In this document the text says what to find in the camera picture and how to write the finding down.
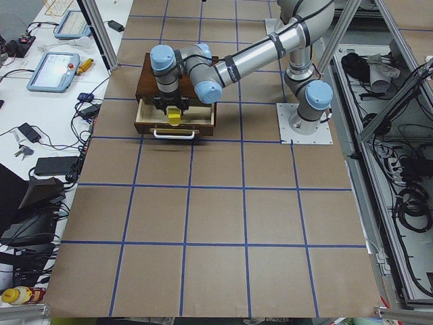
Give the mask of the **yellow cube block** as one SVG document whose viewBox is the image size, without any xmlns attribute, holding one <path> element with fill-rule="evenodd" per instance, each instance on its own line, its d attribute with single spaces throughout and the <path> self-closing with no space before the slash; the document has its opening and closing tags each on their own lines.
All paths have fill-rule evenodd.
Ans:
<svg viewBox="0 0 433 325">
<path fill-rule="evenodd" d="M 178 126 L 182 121 L 182 111 L 179 108 L 169 108 L 167 118 L 169 125 Z"/>
</svg>

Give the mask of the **dark wooden drawer box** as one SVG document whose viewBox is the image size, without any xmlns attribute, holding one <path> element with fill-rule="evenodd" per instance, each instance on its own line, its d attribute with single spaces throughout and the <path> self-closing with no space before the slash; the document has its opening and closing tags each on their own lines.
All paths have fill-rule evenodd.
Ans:
<svg viewBox="0 0 433 325">
<path fill-rule="evenodd" d="M 157 83 L 151 68 L 150 53 L 145 54 L 141 76 L 137 84 L 135 97 L 137 99 L 138 111 L 134 126 L 139 134 L 150 134 L 151 128 L 157 129 L 195 129 L 200 132 L 196 137 L 214 135 L 217 122 L 217 105 L 203 104 L 188 77 L 179 81 L 180 94 L 189 98 L 189 110 L 182 116 L 181 124 L 171 126 L 167 115 L 157 110 L 153 105 L 153 98 L 159 95 Z"/>
</svg>

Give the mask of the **white drawer handle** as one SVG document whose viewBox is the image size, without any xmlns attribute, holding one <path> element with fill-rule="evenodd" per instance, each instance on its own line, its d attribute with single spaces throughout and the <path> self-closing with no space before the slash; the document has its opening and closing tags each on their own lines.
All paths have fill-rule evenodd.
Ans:
<svg viewBox="0 0 433 325">
<path fill-rule="evenodd" d="M 157 129 L 151 128 L 150 133 L 156 139 L 180 139 L 180 140 L 191 140 L 200 134 L 195 129 Z"/>
</svg>

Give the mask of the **small blue device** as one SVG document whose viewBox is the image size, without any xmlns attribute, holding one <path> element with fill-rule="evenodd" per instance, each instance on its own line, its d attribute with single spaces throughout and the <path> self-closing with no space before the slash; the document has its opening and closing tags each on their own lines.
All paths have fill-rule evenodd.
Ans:
<svg viewBox="0 0 433 325">
<path fill-rule="evenodd" d="M 77 100 L 80 102 L 92 102 L 94 95 L 92 93 L 79 93 Z"/>
</svg>

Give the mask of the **yellow hand tool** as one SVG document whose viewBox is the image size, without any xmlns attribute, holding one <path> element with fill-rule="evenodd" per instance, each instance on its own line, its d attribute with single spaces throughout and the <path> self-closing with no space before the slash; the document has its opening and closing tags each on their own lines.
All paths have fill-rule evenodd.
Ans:
<svg viewBox="0 0 433 325">
<path fill-rule="evenodd" d="M 76 75 L 77 76 L 81 76 L 84 72 L 87 72 L 88 69 L 90 69 L 90 67 L 92 66 L 92 64 L 94 63 L 94 59 L 93 58 L 89 58 L 86 59 L 83 63 L 81 63 L 81 65 L 78 67 L 77 71 L 76 71 Z"/>
</svg>

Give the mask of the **black power adapter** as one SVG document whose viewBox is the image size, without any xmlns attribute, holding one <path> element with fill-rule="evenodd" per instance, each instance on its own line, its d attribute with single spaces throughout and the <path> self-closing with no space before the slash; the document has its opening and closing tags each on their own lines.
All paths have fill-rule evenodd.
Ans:
<svg viewBox="0 0 433 325">
<path fill-rule="evenodd" d="M 121 33 L 121 32 L 124 31 L 124 26 L 122 24 L 120 24 L 119 22 L 115 21 L 115 20 L 109 20 L 108 21 L 108 26 L 112 30 L 115 30 L 118 33 Z"/>
</svg>

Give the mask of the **near blue teach pendant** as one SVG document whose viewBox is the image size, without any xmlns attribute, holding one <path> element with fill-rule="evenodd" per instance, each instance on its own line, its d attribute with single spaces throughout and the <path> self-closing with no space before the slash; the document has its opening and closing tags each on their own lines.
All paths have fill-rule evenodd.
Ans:
<svg viewBox="0 0 433 325">
<path fill-rule="evenodd" d="M 43 54 L 26 88 L 29 91 L 64 93 L 71 85 L 79 64 L 77 53 L 48 51 Z"/>
</svg>

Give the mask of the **blue teach pendant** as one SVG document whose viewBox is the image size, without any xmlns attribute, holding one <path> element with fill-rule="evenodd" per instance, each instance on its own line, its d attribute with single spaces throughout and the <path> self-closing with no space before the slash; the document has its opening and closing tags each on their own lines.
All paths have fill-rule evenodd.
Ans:
<svg viewBox="0 0 433 325">
<path fill-rule="evenodd" d="M 77 53 L 48 51 L 43 54 L 26 88 L 29 91 L 64 93 L 71 85 L 79 64 Z"/>
<path fill-rule="evenodd" d="M 84 15 L 78 10 L 68 10 L 54 30 L 56 39 L 79 39 L 90 34 Z"/>
</svg>

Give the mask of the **far blue teach pendant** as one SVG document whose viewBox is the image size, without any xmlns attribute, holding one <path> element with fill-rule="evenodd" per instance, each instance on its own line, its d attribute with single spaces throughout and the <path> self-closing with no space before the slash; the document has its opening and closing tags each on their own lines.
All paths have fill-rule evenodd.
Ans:
<svg viewBox="0 0 433 325">
<path fill-rule="evenodd" d="M 78 10 L 68 10 L 54 30 L 56 39 L 79 39 L 90 34 L 84 15 Z"/>
</svg>

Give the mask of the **black flat laptop brick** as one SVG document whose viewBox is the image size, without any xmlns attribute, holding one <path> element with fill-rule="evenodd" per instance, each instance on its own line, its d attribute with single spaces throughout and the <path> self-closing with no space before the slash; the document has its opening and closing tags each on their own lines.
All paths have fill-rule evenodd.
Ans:
<svg viewBox="0 0 433 325">
<path fill-rule="evenodd" d="M 39 158 L 34 174 L 38 176 L 67 175 L 73 171 L 78 162 L 78 156 L 53 156 Z"/>
</svg>

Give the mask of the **black smartphone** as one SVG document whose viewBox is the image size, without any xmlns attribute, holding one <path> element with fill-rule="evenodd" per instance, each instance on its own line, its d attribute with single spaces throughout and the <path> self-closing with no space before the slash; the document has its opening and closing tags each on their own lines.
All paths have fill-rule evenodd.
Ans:
<svg viewBox="0 0 433 325">
<path fill-rule="evenodd" d="M 28 123 L 21 124 L 18 131 L 31 143 L 37 143 L 41 139 L 41 135 Z"/>
</svg>

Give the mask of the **metal keys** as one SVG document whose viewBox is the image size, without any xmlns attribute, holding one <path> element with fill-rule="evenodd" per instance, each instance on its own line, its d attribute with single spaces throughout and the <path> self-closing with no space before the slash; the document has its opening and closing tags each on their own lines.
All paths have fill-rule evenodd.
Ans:
<svg viewBox="0 0 433 325">
<path fill-rule="evenodd" d="M 27 156 L 32 156 L 34 154 L 34 150 L 28 146 L 25 146 L 23 144 L 20 144 L 18 146 L 18 151 L 14 154 L 14 156 L 20 157 L 22 160 L 24 160 Z"/>
</svg>

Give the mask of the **yellow lidded bottle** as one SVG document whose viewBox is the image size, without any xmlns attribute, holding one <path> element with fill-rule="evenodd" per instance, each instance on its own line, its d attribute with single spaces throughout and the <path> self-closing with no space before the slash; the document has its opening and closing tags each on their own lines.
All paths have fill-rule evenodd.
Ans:
<svg viewBox="0 0 433 325">
<path fill-rule="evenodd" d="M 5 290 L 1 295 L 1 301 L 10 305 L 37 304 L 43 300 L 45 293 L 45 288 L 17 286 Z"/>
</svg>

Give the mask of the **aluminium frame post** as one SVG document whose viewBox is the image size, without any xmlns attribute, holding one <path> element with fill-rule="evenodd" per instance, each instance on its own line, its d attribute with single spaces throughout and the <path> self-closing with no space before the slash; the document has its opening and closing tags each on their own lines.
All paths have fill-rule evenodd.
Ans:
<svg viewBox="0 0 433 325">
<path fill-rule="evenodd" d="M 90 31 L 95 39 L 97 48 L 107 70 L 118 68 L 116 57 L 108 32 L 104 26 L 101 14 L 94 0 L 76 0 Z"/>
</svg>

